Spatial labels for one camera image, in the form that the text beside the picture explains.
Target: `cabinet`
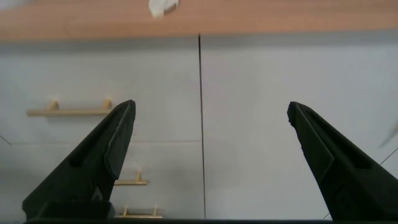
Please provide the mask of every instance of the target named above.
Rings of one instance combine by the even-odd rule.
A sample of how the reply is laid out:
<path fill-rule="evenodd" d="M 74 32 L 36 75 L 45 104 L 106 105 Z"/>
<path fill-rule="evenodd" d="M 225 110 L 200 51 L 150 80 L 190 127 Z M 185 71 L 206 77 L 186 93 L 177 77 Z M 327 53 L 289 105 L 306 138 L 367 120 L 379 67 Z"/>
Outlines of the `cabinet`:
<path fill-rule="evenodd" d="M 398 122 L 398 32 L 202 37 L 206 217 L 321 219 L 328 210 L 287 107 L 313 108 L 377 162 Z"/>
<path fill-rule="evenodd" d="M 24 220 L 22 201 L 103 119 L 28 117 L 136 102 L 121 179 L 141 169 L 148 186 L 115 187 L 118 212 L 157 206 L 165 218 L 204 218 L 198 39 L 0 45 L 0 220 Z"/>

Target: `white drawer front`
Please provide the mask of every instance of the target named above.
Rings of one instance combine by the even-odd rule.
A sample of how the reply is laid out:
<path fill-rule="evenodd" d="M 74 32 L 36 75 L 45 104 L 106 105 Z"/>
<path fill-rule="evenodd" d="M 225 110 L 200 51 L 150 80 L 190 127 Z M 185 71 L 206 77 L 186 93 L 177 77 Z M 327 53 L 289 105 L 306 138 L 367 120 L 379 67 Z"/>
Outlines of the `white drawer front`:
<path fill-rule="evenodd" d="M 102 117 L 43 118 L 26 109 L 137 104 L 135 141 L 201 139 L 197 38 L 0 45 L 0 135 L 80 142 Z"/>
<path fill-rule="evenodd" d="M 74 145 L 0 144 L 0 221 L 25 219 L 22 201 L 43 181 Z M 116 211 L 150 212 L 157 206 L 165 218 L 204 218 L 201 142 L 132 144 L 122 179 L 135 178 L 142 169 L 147 186 L 115 186 L 111 201 Z"/>
<path fill-rule="evenodd" d="M 133 144 L 124 160 L 120 180 L 142 171 L 145 186 L 115 186 L 111 201 L 121 213 L 151 213 L 164 218 L 204 218 L 201 143 Z"/>
<path fill-rule="evenodd" d="M 398 136 L 398 32 L 202 37 L 207 218 L 323 218 L 290 101 L 381 162 Z"/>

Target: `drawer handle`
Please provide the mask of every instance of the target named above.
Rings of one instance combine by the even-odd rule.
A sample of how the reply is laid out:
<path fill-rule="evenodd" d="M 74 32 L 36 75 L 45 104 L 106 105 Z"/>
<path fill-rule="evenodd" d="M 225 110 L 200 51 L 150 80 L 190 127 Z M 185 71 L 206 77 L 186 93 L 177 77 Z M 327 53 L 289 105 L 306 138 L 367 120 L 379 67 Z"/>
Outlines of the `drawer handle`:
<path fill-rule="evenodd" d="M 148 180 L 141 179 L 141 170 L 139 170 L 135 180 L 117 180 L 114 182 L 114 185 L 115 186 L 148 185 Z"/>
<path fill-rule="evenodd" d="M 104 100 L 100 109 L 67 109 L 60 110 L 58 101 L 52 101 L 44 110 L 29 109 L 26 111 L 27 116 L 96 116 L 107 115 L 111 112 L 112 101 L 108 98 Z"/>
<path fill-rule="evenodd" d="M 129 208 L 124 207 L 123 214 L 117 217 L 118 218 L 163 218 L 161 215 L 157 214 L 157 207 L 154 208 L 154 212 L 151 215 L 130 215 Z"/>

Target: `wooden countertop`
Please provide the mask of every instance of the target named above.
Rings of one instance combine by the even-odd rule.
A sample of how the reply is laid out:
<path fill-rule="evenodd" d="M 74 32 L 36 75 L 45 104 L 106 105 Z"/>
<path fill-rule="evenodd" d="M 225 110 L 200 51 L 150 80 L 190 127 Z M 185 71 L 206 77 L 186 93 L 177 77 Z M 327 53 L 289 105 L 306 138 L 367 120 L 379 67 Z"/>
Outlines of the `wooden countertop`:
<path fill-rule="evenodd" d="M 398 28 L 398 0 L 180 0 L 153 19 L 149 0 L 36 0 L 0 11 L 0 40 L 106 39 Z"/>

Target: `cabinet drawer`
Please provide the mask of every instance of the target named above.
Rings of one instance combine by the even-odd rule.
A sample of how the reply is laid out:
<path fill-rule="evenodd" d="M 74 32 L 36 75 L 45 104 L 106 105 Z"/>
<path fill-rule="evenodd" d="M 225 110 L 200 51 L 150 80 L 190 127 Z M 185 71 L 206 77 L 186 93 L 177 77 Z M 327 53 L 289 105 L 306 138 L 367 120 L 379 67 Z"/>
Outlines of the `cabinet drawer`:
<path fill-rule="evenodd" d="M 137 171 L 148 185 L 114 186 L 111 202 L 118 213 L 151 213 L 164 218 L 204 218 L 201 142 L 133 144 L 124 160 L 120 180 L 135 179 Z"/>
<path fill-rule="evenodd" d="M 26 109 L 137 104 L 134 141 L 201 138 L 196 38 L 0 45 L 0 135 L 80 142 L 103 117 L 27 117 Z"/>
<path fill-rule="evenodd" d="M 0 220 L 24 220 L 22 201 L 73 149 L 69 144 L 1 143 Z M 139 170 L 149 184 L 115 186 L 111 201 L 117 212 L 128 206 L 132 213 L 146 213 L 156 206 L 164 218 L 204 218 L 201 142 L 132 144 L 120 180 L 134 179 Z"/>

